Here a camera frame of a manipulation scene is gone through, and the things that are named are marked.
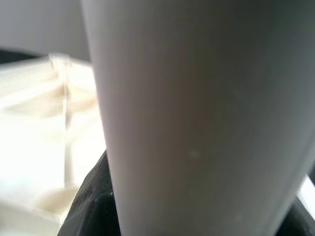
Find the black fabric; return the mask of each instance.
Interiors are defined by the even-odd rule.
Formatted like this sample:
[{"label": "black fabric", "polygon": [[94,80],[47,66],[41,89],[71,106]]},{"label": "black fabric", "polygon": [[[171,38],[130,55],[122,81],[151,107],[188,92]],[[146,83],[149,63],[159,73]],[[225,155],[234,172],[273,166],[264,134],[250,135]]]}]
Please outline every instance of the black fabric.
[{"label": "black fabric", "polygon": [[119,236],[106,152],[84,179],[58,236]]},{"label": "black fabric", "polygon": [[314,236],[314,224],[314,219],[296,197],[276,236]]},{"label": "black fabric", "polygon": [[313,167],[312,171],[309,173],[309,177],[313,184],[315,185],[315,167]]},{"label": "black fabric", "polygon": [[37,57],[39,57],[39,55],[31,55],[29,53],[13,52],[0,49],[0,64],[29,60]]}]

